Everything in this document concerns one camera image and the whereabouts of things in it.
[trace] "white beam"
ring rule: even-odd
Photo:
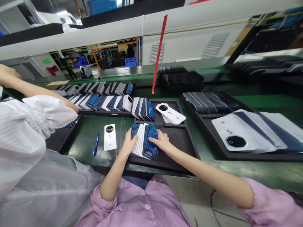
[[[22,4],[22,3],[24,3],[23,0],[15,0],[15,1],[7,3],[7,4],[3,5],[3,6],[0,6],[0,13],[3,12],[3,11],[8,10],[10,8],[13,8],[15,6],[18,6],[18,5]]]

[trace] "white overhead shelf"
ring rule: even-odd
[[[254,15],[302,6],[301,0],[211,0],[95,27],[0,47],[0,61],[51,51],[105,43],[160,33],[168,14],[165,31],[177,31],[213,23],[245,19]]]

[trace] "wrist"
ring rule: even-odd
[[[175,146],[173,146],[173,148],[172,149],[169,149],[169,152],[166,152],[166,154],[169,156],[169,157],[171,157],[171,158],[173,158],[173,157],[175,157],[176,155],[178,155],[178,154],[180,154],[180,153],[182,153],[183,151],[181,151],[181,150],[179,150],[178,148],[176,148]]]
[[[117,161],[118,162],[122,162],[122,163],[126,163],[127,159],[129,157],[129,154],[124,153],[122,150],[119,152],[118,157],[117,157]]]

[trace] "cardboard box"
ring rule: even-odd
[[[61,85],[67,85],[68,83],[69,83],[69,80],[51,82],[48,85],[46,85],[45,88],[48,90],[56,90],[57,87],[59,87]]]
[[[72,67],[72,68],[75,68],[75,62],[77,61],[77,59],[73,59],[73,60],[68,60],[67,63]]]

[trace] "hand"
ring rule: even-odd
[[[17,73],[16,70],[0,64],[0,86],[10,88],[6,85],[6,81],[9,80],[11,77],[22,79],[21,75]]]
[[[163,150],[168,156],[171,156],[178,149],[172,145],[169,141],[169,138],[166,133],[163,133],[161,130],[157,129],[158,139],[149,137],[149,141],[155,143],[161,150]]]
[[[127,158],[129,154],[133,151],[139,137],[139,135],[135,135],[134,138],[132,139],[131,132],[132,132],[132,128],[130,128],[128,132],[125,134],[124,144],[119,153],[119,155],[121,154],[125,158]]]

